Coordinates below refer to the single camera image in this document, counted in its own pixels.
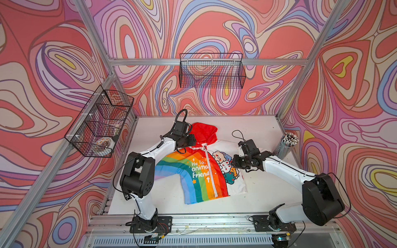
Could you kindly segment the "rainbow red white kids jacket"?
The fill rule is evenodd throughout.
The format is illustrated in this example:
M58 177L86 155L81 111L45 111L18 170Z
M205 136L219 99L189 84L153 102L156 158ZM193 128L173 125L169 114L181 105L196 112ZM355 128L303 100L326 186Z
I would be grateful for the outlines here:
M156 180L180 176L187 205L247 193L243 173L232 165L238 144L218 139L217 131L215 126L194 123L191 133L196 144L156 165Z

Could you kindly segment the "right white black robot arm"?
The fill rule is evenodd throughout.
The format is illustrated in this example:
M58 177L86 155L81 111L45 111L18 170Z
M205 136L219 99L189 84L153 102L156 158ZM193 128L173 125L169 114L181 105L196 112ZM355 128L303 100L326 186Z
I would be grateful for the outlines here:
M314 174L292 166L269 151L261 152L249 139L238 143L238 154L232 166L247 172L255 167L273 174L292 185L302 194L302 200L294 204L280 204L273 208L266 219L272 230L293 222L310 221L318 226L337 217L345 210L345 204L333 181L327 174Z

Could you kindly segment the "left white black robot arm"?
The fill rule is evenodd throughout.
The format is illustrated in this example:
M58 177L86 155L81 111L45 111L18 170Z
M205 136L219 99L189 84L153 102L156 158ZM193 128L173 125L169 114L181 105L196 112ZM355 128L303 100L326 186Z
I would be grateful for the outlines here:
M155 167L167 155L196 144L191 134L192 125L186 122L187 115L186 109L179 111L172 128L160 136L159 143L140 153L131 152L122 167L119 191L125 200L135 200L138 208L132 219L132 228L153 231L159 224L158 209L149 195L155 181Z

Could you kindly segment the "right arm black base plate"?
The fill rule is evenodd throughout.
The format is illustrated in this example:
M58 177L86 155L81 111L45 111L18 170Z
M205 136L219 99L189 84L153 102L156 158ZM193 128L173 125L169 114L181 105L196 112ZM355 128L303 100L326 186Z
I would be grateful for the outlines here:
M294 233L296 225L292 222L283 223L276 215L254 215L248 218L253 223L256 232Z

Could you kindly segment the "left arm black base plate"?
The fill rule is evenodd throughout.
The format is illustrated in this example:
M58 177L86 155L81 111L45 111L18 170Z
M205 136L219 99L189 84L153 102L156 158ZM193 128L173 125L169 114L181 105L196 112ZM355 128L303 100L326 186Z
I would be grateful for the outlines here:
M135 216L129 225L130 233L167 235L172 231L172 223L173 218L171 216L154 216L151 220Z

